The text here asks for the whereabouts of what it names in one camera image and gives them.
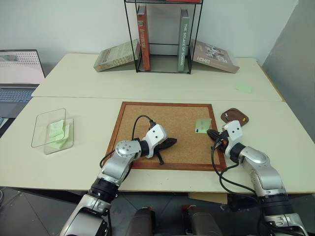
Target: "transparent acrylic box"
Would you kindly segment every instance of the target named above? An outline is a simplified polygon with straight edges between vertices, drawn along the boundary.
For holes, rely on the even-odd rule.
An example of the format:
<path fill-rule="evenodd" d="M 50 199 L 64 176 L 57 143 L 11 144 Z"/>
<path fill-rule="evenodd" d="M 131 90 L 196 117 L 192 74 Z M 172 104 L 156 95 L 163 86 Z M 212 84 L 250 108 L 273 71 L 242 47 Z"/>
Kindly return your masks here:
<path fill-rule="evenodd" d="M 65 108 L 37 115 L 31 146 L 46 155 L 73 146 L 73 119 Z"/>

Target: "gray book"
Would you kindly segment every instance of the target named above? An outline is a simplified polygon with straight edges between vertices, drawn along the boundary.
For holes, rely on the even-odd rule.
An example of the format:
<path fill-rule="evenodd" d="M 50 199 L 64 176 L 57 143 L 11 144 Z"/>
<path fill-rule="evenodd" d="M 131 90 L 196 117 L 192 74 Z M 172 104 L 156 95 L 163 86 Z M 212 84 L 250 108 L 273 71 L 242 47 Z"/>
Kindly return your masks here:
<path fill-rule="evenodd" d="M 191 57 L 193 53 L 193 46 L 194 40 L 192 40 L 190 44 Z M 196 41 L 195 51 L 191 59 L 195 62 L 231 73 L 236 73 L 240 68 L 234 57 L 229 52 L 198 40 Z"/>
<path fill-rule="evenodd" d="M 138 39 L 132 41 L 134 57 L 138 60 L 140 52 L 140 44 Z M 134 61 L 131 42 L 123 43 L 121 45 L 101 51 L 94 64 L 94 69 L 99 72 L 109 68 L 126 64 Z"/>
<path fill-rule="evenodd" d="M 184 71 L 187 44 L 189 44 L 189 15 L 186 9 L 181 9 L 178 39 L 178 71 Z"/>

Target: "book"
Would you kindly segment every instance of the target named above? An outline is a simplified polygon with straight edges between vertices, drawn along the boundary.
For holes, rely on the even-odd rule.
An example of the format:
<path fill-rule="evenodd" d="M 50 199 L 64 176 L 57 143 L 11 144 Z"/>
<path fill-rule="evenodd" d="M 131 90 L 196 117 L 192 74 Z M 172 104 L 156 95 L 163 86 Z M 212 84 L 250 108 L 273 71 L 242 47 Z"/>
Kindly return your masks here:
<path fill-rule="evenodd" d="M 134 61 L 134 59 L 138 60 L 140 53 L 140 44 L 138 39 L 134 39 L 132 41 L 132 46 L 135 58 L 133 58 L 131 42 L 129 41 L 101 51 L 95 61 L 94 69 L 97 72 L 100 72 Z"/>
<path fill-rule="evenodd" d="M 190 44 L 191 57 L 193 53 L 193 47 L 194 40 L 192 40 Z M 229 52 L 198 40 L 196 41 L 195 51 L 191 59 L 195 62 L 231 73 L 236 73 L 240 68 L 237 65 L 234 57 Z"/>
<path fill-rule="evenodd" d="M 137 10 L 139 39 L 142 52 L 142 61 L 144 70 L 150 70 L 150 44 L 149 44 L 149 32 L 147 21 L 147 6 L 142 5 Z"/>
<path fill-rule="evenodd" d="M 181 1 L 181 2 L 201 3 L 202 0 L 166 0 L 166 1 Z"/>
<path fill-rule="evenodd" d="M 179 23 L 179 39 L 178 39 L 178 71 L 184 71 L 185 56 L 187 51 L 189 15 L 186 9 L 181 9 L 181 19 Z"/>

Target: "laptop keyboard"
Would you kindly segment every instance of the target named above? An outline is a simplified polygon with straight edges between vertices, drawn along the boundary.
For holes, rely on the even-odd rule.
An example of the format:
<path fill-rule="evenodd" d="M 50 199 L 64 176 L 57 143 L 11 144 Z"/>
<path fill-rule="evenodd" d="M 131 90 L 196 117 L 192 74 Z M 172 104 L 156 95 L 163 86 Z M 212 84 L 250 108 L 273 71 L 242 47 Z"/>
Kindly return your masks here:
<path fill-rule="evenodd" d="M 0 102 L 29 102 L 33 90 L 2 90 L 0 89 Z"/>

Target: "cork board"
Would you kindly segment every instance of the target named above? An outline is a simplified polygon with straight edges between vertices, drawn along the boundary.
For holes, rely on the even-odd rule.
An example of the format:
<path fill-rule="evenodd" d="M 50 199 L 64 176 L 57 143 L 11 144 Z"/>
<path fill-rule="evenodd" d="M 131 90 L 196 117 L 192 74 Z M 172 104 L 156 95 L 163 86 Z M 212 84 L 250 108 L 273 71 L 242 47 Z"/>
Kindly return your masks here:
<path fill-rule="evenodd" d="M 131 139 L 132 128 L 139 115 L 148 115 L 161 124 L 168 137 L 176 138 L 177 143 L 160 151 L 164 165 L 158 163 L 156 156 L 150 159 L 141 157 L 134 161 L 133 169 L 214 170 L 210 158 L 210 147 L 214 142 L 207 134 L 195 133 L 199 118 L 211 118 L 210 128 L 217 129 L 211 104 L 122 102 L 107 153 L 114 149 L 117 142 Z M 134 137 L 142 139 L 148 129 L 148 120 L 140 118 Z M 226 167 L 223 153 L 218 150 L 215 151 L 215 164 L 218 170 Z"/>

